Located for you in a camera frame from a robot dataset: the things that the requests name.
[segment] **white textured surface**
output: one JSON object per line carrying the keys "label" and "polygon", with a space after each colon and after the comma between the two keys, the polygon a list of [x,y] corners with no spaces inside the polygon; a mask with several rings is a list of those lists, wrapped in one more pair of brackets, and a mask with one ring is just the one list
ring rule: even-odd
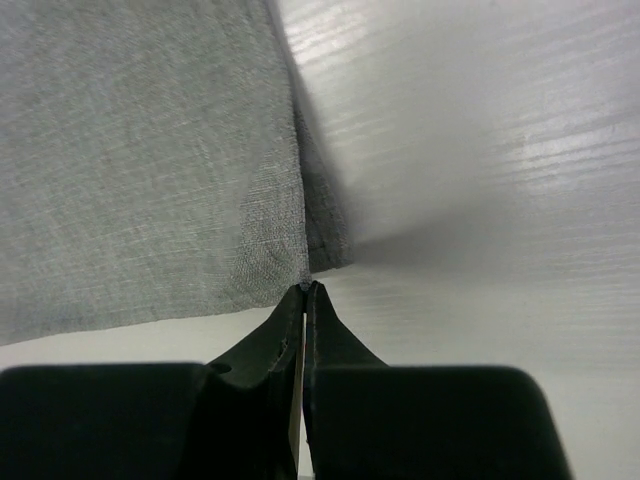
{"label": "white textured surface", "polygon": [[[506,363],[579,480],[640,471],[640,2],[279,0],[358,242],[324,278],[391,363]],[[266,311],[0,349],[208,360]],[[308,473],[303,462],[302,473]]]}

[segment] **gray fabric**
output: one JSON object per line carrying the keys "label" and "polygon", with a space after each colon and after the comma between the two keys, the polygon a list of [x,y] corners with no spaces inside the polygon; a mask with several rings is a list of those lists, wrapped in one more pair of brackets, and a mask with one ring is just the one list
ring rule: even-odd
{"label": "gray fabric", "polygon": [[[0,114],[0,344],[267,306],[309,281],[261,1],[0,0]],[[331,268],[343,225],[309,142],[312,258]]]}

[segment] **black plastic part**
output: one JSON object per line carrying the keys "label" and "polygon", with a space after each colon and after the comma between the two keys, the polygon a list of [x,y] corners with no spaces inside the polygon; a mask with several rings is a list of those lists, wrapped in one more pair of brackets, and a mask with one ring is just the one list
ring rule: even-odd
{"label": "black plastic part", "polygon": [[568,480],[544,396],[501,367],[385,366],[307,302],[304,413],[318,480]]}
{"label": "black plastic part", "polygon": [[3,372],[0,478],[297,478],[305,298],[208,366]]}

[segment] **white surface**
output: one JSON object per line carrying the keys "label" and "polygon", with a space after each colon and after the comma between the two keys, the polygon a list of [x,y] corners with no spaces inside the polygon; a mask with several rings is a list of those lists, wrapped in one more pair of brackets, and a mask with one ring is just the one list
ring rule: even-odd
{"label": "white surface", "polygon": [[[640,2],[279,0],[358,265],[325,278],[391,363],[506,363],[576,478],[640,471]],[[265,312],[0,349],[207,360]],[[308,463],[302,473],[308,473]]]}

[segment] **gray cloth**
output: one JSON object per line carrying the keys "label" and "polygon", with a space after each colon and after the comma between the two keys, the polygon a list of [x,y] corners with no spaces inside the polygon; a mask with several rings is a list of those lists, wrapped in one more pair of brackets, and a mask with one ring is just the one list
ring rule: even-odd
{"label": "gray cloth", "polygon": [[0,344],[274,304],[307,234],[348,260],[260,0],[0,0],[0,114]]}

